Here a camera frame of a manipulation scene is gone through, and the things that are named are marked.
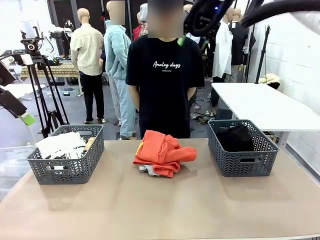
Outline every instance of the black stand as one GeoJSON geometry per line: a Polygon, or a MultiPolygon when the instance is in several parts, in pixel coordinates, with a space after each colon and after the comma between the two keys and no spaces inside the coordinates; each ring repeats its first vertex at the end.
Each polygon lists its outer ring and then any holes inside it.
{"type": "Polygon", "coordinates": [[[35,29],[38,37],[26,38],[26,34],[24,32],[22,32],[23,39],[21,40],[21,43],[24,44],[26,52],[27,52],[27,54],[29,54],[31,56],[31,59],[33,62],[33,64],[28,64],[27,68],[28,68],[28,72],[29,72],[29,76],[30,76],[30,80],[31,80],[31,85],[32,85],[32,89],[33,89],[36,107],[37,107],[37,110],[39,113],[39,119],[40,119],[40,123],[41,123],[41,132],[40,133],[43,135],[44,138],[47,138],[51,131],[53,132],[54,129],[57,129],[59,127],[58,122],[62,126],[62,125],[69,124],[69,121],[68,121],[67,114],[66,114],[64,105],[62,103],[58,88],[57,88],[57,84],[56,84],[54,75],[51,71],[49,61],[46,56],[40,54],[40,51],[38,49],[38,42],[40,40],[43,40],[43,38],[39,37],[38,29],[36,27],[33,27],[33,28],[35,29]],[[53,99],[55,110],[48,110],[46,100],[45,100],[44,94],[42,92],[39,78],[37,75],[36,65],[37,65],[38,70],[42,70],[44,72],[46,81],[47,81],[49,88],[50,88],[50,91],[51,91],[51,96],[53,99]],[[49,77],[47,68],[49,69],[52,83],[50,81],[50,77],[49,77]],[[40,104],[38,102],[35,85],[38,88],[40,104]],[[66,122],[64,122],[64,120],[62,118],[62,115],[61,115],[61,112],[59,109],[59,105],[56,100],[54,89],[53,89],[52,85],[55,87],[55,92],[58,96],[59,103],[61,105],[66,122]]]}
{"type": "Polygon", "coordinates": [[[249,68],[250,68],[250,61],[251,61],[251,54],[252,54],[252,46],[253,46],[253,41],[254,41],[255,27],[256,27],[256,25],[254,24],[253,28],[252,28],[252,32],[251,32],[250,42],[249,42],[249,53],[247,54],[246,61],[245,61],[246,68],[245,68],[244,76],[245,76],[246,83],[248,82],[248,77],[249,77],[249,68]]]}
{"type": "Polygon", "coordinates": [[[268,25],[268,27],[266,28],[266,32],[265,32],[265,38],[264,38],[263,48],[261,51],[261,57],[260,57],[258,72],[256,74],[255,84],[259,83],[259,78],[260,78],[262,63],[264,62],[264,57],[265,57],[265,53],[266,53],[266,46],[267,46],[269,33],[270,33],[270,26],[268,25]]]}

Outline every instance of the table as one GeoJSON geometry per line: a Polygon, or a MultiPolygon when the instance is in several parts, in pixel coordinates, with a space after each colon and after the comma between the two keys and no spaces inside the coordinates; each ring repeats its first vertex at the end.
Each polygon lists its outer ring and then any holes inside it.
{"type": "MultiPolygon", "coordinates": [[[[62,63],[59,66],[50,66],[52,70],[52,74],[55,78],[77,78],[78,79],[78,84],[79,84],[79,89],[80,89],[80,94],[77,97],[80,97],[84,93],[82,92],[82,86],[80,82],[80,75],[79,75],[79,70],[72,65],[72,63],[62,63]]],[[[38,70],[37,66],[35,67],[36,69],[36,74],[38,78],[45,78],[46,75],[43,70],[38,70]]],[[[46,67],[48,74],[50,76],[50,72],[48,67],[46,67]]],[[[28,67],[23,66],[21,69],[21,79],[26,79],[29,77],[29,72],[28,72],[28,67]]]]}
{"type": "MultiPolygon", "coordinates": [[[[40,84],[40,87],[43,89],[46,85],[40,84]]],[[[22,101],[29,101],[30,99],[25,98],[25,95],[34,91],[30,83],[11,83],[7,86],[2,86],[2,88],[9,91],[16,99],[22,101]]],[[[38,91],[38,86],[35,85],[34,89],[38,91]]]]}
{"type": "Polygon", "coordinates": [[[27,173],[0,203],[1,240],[320,236],[320,188],[283,151],[270,176],[227,178],[207,138],[180,143],[198,156],[172,179],[132,164],[139,140],[105,141],[86,184],[39,185],[27,173]]]}
{"type": "Polygon", "coordinates": [[[311,108],[266,84],[212,83],[212,87],[233,119],[250,120],[261,131],[280,132],[282,148],[290,132],[320,130],[320,117],[311,108]]]}

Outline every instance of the gray plastic basket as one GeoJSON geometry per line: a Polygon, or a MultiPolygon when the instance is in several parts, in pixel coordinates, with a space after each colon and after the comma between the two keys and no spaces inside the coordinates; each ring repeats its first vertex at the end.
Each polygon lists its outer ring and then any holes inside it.
{"type": "Polygon", "coordinates": [[[79,132],[85,140],[91,137],[95,140],[79,159],[42,159],[38,148],[33,151],[27,160],[39,184],[85,184],[89,181],[105,150],[103,125],[63,125],[52,136],[69,132],[79,132]]]}
{"type": "Polygon", "coordinates": [[[210,120],[209,148],[220,172],[225,177],[269,176],[278,146],[249,120],[210,120]],[[228,152],[221,146],[216,133],[236,126],[246,126],[254,144],[252,152],[228,152]]]}

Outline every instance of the light blue jacket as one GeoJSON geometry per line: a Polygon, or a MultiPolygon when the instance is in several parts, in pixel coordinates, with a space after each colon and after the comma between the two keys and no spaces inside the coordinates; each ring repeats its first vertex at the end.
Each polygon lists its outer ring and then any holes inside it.
{"type": "Polygon", "coordinates": [[[105,71],[115,79],[126,80],[128,50],[131,40],[126,35],[126,29],[123,26],[112,25],[110,20],[105,21],[105,25],[105,71]]]}

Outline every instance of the black t-shirt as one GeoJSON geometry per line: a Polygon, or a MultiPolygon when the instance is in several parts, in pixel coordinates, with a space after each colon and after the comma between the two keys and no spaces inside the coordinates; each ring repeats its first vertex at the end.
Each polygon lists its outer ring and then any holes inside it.
{"type": "Polygon", "coordinates": [[[249,28],[242,26],[239,22],[235,23],[235,28],[232,28],[233,23],[230,23],[229,30],[233,34],[231,47],[231,65],[241,65],[244,63],[243,48],[248,38],[249,28]]]}
{"type": "Polygon", "coordinates": [[[193,40],[164,42],[147,35],[130,45],[126,84],[140,93],[140,133],[154,130],[176,138],[190,136],[187,90],[205,84],[202,54],[193,40]]]}

